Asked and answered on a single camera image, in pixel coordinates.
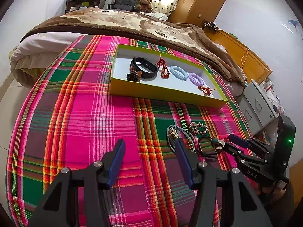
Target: drawer handle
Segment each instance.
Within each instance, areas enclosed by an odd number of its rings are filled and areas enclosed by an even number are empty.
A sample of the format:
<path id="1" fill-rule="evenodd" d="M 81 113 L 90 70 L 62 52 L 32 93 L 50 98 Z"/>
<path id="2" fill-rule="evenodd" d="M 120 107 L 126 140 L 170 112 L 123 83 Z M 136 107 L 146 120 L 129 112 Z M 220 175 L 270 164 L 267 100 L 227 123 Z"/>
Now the drawer handle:
<path id="1" fill-rule="evenodd" d="M 248 111 L 245 109 L 244 117 L 247 122 L 249 122 L 252 119 L 252 116 L 248 113 Z"/>
<path id="2" fill-rule="evenodd" d="M 256 107 L 256 109 L 257 109 L 258 112 L 261 112 L 262 106 L 260 105 L 260 103 L 258 102 L 257 99 L 255 100 L 255 107 Z"/>

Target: wooden door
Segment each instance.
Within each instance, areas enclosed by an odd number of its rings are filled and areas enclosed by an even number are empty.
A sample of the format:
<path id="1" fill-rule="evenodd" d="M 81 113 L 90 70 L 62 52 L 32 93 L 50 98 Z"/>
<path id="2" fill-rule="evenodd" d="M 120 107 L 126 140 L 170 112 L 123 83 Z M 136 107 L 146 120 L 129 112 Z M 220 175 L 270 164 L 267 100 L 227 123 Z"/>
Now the wooden door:
<path id="1" fill-rule="evenodd" d="M 225 0 L 195 0 L 186 23 L 202 27 L 202 21 L 214 21 Z"/>
<path id="2" fill-rule="evenodd" d="M 172 11 L 168 21 L 174 23 L 185 23 L 188 13 L 195 0 L 178 0 L 175 11 Z"/>

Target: light blue spiral hair tie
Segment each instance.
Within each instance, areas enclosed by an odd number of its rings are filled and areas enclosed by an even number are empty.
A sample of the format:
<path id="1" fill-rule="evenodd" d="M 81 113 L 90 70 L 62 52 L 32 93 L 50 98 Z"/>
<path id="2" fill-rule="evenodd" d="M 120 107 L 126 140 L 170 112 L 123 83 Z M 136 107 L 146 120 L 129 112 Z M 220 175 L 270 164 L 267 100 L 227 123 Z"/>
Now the light blue spiral hair tie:
<path id="1" fill-rule="evenodd" d="M 170 72 L 172 75 L 174 75 L 176 78 L 186 81 L 188 79 L 188 74 L 186 71 L 184 71 L 181 67 L 179 66 L 171 66 L 169 68 Z"/>

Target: blue gripper pad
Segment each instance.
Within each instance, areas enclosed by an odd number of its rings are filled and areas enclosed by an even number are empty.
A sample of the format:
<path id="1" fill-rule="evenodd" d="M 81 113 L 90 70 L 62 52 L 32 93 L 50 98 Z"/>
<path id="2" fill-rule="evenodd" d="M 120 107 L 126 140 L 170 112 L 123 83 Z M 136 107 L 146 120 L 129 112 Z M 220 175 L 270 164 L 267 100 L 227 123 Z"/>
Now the blue gripper pad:
<path id="1" fill-rule="evenodd" d="M 110 189 L 116 182 L 124 155 L 125 142 L 123 139 L 118 140 L 112 151 L 104 154 L 101 160 L 104 163 L 104 172 L 102 175 L 107 178 L 105 182 L 107 189 Z"/>
<path id="2" fill-rule="evenodd" d="M 196 189 L 197 184 L 201 182 L 201 175 L 197 168 L 199 163 L 197 154 L 189 151 L 181 139 L 176 140 L 175 151 L 184 182 L 191 190 Z"/>
<path id="3" fill-rule="evenodd" d="M 234 134 L 230 134 L 228 136 L 228 139 L 230 142 L 237 144 L 238 146 L 240 146 L 242 148 L 250 148 L 250 144 L 249 144 L 248 140 L 242 139 Z"/>

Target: floor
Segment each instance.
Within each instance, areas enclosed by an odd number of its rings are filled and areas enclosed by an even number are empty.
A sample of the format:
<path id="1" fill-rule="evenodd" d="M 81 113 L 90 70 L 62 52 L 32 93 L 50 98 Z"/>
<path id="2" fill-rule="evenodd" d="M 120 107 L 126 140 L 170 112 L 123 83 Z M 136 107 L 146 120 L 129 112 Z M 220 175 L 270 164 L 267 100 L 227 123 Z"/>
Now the floor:
<path id="1" fill-rule="evenodd" d="M 5 174 L 9 143 L 15 121 L 29 91 L 13 80 L 0 101 L 0 203 L 7 213 Z"/>

